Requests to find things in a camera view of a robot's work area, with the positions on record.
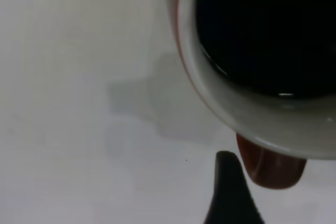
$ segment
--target black coffee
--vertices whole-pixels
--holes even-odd
[[[196,25],[235,84],[286,98],[336,92],[336,0],[197,0]]]

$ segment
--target white table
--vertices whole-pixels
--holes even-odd
[[[202,223],[235,134],[189,84],[165,0],[0,0],[0,223]],[[249,179],[270,224],[336,220],[336,163],[288,190]]]

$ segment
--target mug handle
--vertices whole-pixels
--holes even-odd
[[[306,159],[267,150],[238,134],[237,142],[247,174],[257,185],[286,189],[300,180]]]

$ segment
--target black plastic piece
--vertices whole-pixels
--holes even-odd
[[[216,155],[215,190],[205,224],[264,223],[251,197],[238,157]]]

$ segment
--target mug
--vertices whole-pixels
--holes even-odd
[[[207,107],[237,132],[251,179],[270,188],[295,184],[306,159],[336,159],[336,95],[288,100],[229,84],[208,63],[198,42],[195,0],[168,0],[181,60]]]

